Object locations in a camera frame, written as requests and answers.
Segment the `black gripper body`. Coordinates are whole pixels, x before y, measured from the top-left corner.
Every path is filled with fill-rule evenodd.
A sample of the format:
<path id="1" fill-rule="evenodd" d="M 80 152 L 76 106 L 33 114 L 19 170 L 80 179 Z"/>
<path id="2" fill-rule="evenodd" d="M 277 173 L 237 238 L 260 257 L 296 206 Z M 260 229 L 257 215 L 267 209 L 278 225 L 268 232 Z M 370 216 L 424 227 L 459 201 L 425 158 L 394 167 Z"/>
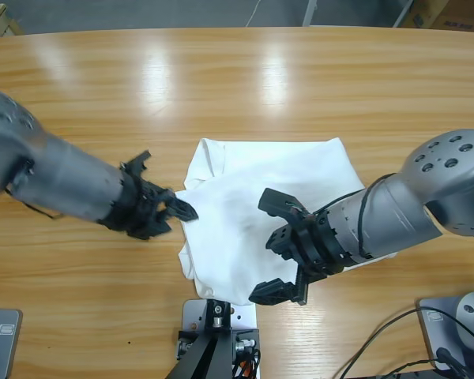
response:
<path id="1" fill-rule="evenodd" d="M 111 202 L 110 212 L 97 223 L 140 240 L 158 236 L 153 234 L 156 215 L 165 214 L 165 209 L 159 211 L 158 206 L 163 203 L 165 193 L 172 191 L 127 173 L 122 174 L 120 183 L 118 199 Z"/>
<path id="2" fill-rule="evenodd" d="M 348 263 L 348 253 L 336 239 L 328 212 L 301 217 L 292 224 L 292 258 L 298 264 L 292 301 L 307 304 L 308 286 L 338 274 Z"/>

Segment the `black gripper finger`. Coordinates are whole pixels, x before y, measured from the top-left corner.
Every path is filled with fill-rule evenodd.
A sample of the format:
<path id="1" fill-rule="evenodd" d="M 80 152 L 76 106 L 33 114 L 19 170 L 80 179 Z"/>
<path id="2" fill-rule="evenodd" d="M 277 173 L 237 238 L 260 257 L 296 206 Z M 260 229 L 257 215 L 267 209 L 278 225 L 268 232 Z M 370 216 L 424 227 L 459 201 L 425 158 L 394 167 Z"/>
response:
<path id="1" fill-rule="evenodd" d="M 168 233 L 171 230 L 171 227 L 168 224 L 168 219 L 168 214 L 157 214 L 153 234 L 162 235 Z"/>
<path id="2" fill-rule="evenodd" d="M 287 224 L 276 229 L 269 237 L 265 248 L 281 257 L 292 257 L 295 244 L 292 241 L 292 226 Z"/>
<path id="3" fill-rule="evenodd" d="M 198 219 L 196 210 L 189 203 L 177 198 L 172 192 L 165 193 L 163 203 L 165 205 L 164 213 L 167 218 L 174 217 L 184 222 Z"/>
<path id="4" fill-rule="evenodd" d="M 275 306 L 282 302 L 291 301 L 294 294 L 294 283 L 284 282 L 282 279 L 276 278 L 257 284 L 252 290 L 249 300 L 262 306 Z"/>

